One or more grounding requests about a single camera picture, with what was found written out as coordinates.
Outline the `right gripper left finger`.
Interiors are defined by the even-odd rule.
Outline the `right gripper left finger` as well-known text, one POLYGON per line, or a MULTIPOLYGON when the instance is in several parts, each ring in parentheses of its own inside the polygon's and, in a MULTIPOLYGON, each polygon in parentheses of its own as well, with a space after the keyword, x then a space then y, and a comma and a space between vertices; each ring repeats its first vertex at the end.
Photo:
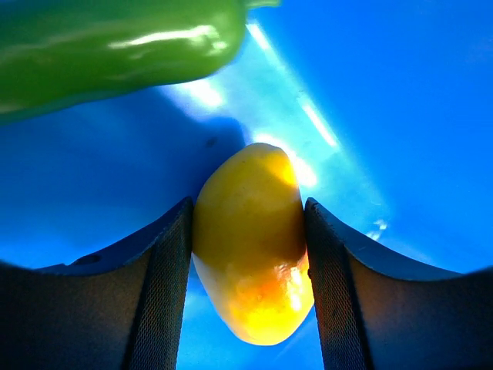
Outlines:
POLYGON ((193 203, 71 264, 1 265, 3 369, 174 369, 193 203))

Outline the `yellow bell pepper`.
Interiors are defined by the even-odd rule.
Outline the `yellow bell pepper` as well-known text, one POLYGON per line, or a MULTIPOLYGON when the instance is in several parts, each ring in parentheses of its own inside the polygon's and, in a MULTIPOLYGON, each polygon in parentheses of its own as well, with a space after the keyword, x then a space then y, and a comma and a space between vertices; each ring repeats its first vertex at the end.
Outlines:
POLYGON ((314 304, 304 208, 288 155, 254 143, 204 183, 193 209, 193 263, 238 339, 277 345, 314 304))

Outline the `green chili pepper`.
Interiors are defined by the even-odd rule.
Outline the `green chili pepper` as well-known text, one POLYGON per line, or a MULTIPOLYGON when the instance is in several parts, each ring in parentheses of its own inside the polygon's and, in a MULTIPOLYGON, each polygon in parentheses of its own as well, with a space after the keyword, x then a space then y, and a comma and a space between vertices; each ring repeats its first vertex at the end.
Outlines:
POLYGON ((3 1, 1 121, 207 77, 263 1, 3 1))

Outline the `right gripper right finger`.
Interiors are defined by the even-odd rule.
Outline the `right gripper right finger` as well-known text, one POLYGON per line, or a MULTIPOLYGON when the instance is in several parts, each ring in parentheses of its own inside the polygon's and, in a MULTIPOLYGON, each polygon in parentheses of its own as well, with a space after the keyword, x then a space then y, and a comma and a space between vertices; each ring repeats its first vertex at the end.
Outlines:
POLYGON ((399 254, 315 199, 304 209, 326 369, 490 369, 492 270, 459 274, 399 254))

